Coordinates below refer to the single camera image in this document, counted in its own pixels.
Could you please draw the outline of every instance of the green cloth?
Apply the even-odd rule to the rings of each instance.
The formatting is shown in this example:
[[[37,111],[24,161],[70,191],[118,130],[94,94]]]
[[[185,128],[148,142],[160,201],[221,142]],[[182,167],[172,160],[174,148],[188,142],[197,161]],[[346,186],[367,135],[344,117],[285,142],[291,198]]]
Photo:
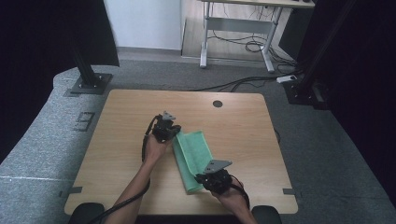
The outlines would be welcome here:
[[[173,149],[186,191],[191,193],[202,189],[202,184],[198,184],[194,177],[203,174],[204,169],[213,159],[202,131],[194,133],[180,131],[173,140]]]

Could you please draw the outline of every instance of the wall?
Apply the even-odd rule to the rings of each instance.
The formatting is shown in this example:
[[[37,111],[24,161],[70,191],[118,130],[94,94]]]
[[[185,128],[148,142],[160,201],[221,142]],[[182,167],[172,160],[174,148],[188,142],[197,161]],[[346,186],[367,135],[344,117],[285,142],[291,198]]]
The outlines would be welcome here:
[[[182,0],[105,0],[117,47],[181,49]]]

